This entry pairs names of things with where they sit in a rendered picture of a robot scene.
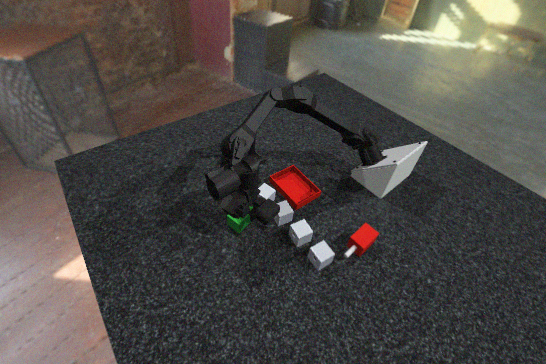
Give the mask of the red block with white pin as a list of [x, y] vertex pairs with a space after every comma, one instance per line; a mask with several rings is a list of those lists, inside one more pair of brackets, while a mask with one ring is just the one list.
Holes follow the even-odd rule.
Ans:
[[367, 223], [361, 227], [349, 240], [350, 248], [344, 256], [348, 258], [353, 252], [359, 257], [376, 239], [379, 233], [373, 230]]

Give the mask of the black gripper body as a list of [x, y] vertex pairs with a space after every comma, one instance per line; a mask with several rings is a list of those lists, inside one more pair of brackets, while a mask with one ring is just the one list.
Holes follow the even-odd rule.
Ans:
[[253, 206], [252, 211], [255, 212], [256, 219], [262, 224], [268, 225], [280, 212], [280, 205], [270, 199], [265, 200], [264, 198], [257, 197], [261, 191], [258, 189], [260, 183], [261, 179], [258, 178], [258, 182], [255, 185], [250, 187], [239, 185], [238, 190], [246, 195], [250, 193], [252, 199], [250, 207]]

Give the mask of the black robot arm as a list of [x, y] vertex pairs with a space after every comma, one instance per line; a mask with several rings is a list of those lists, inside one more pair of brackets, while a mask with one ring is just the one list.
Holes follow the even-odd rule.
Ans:
[[240, 192], [239, 185], [255, 185], [259, 178], [259, 165], [266, 159], [256, 151], [243, 155], [249, 152], [257, 130], [274, 107], [308, 114], [339, 132], [343, 143], [358, 149], [362, 166], [375, 165], [387, 158], [378, 144], [381, 141], [379, 133], [363, 123], [351, 122], [321, 104], [306, 86], [271, 88], [263, 94], [244, 122], [222, 140], [220, 168], [205, 174], [208, 192], [216, 201], [224, 198], [220, 206], [232, 218], [245, 218], [250, 211], [250, 193]]

